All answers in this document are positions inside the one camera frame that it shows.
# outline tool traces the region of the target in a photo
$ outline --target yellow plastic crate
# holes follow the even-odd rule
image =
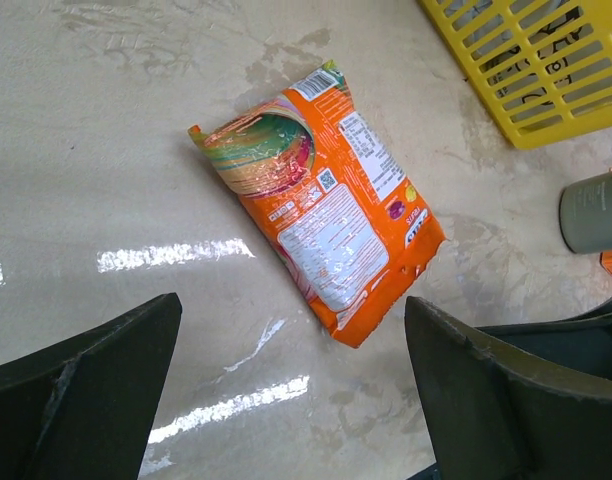
[[[612,0],[419,0],[504,135],[612,126]]]

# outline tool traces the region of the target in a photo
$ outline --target beige tabletop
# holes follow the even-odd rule
[[[612,129],[509,147],[413,0],[0,0],[0,364],[178,292],[144,478],[433,461],[404,300],[359,350],[331,340],[186,135],[329,58],[449,237],[409,294],[472,325],[612,295],[557,223],[561,188],[612,166]]]

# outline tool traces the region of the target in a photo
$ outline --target nutrition label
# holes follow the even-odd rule
[[[349,308],[388,263],[386,247],[343,184],[282,231],[278,240],[335,312]]]
[[[339,130],[355,152],[381,202],[404,181],[404,171],[359,113],[344,117],[339,122]]]

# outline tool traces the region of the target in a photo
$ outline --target snack bag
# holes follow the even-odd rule
[[[330,334],[351,347],[444,240],[332,61],[212,134],[189,134]]]

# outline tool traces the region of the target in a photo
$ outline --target gray cup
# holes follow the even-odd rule
[[[612,172],[566,187],[559,223],[568,248],[575,253],[612,250]]]

